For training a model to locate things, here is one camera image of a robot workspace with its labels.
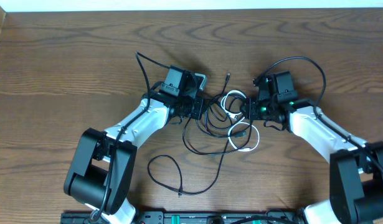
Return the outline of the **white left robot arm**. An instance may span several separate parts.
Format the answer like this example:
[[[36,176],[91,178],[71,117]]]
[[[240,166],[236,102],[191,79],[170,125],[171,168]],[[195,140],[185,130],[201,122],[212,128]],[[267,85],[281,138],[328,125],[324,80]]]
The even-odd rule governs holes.
[[[131,223],[135,207],[127,196],[138,148],[173,117],[200,119],[207,82],[203,74],[170,69],[149,86],[139,106],[116,125],[83,132],[64,181],[65,194],[90,207],[85,223]]]

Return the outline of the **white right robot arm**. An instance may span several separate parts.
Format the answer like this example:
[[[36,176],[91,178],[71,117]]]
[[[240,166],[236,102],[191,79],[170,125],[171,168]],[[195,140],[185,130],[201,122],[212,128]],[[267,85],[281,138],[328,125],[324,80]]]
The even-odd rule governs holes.
[[[383,141],[357,138],[300,99],[289,78],[256,78],[258,96],[243,107],[247,119],[273,121],[302,138],[329,164],[329,199],[304,208],[306,223],[372,223],[383,218]]]

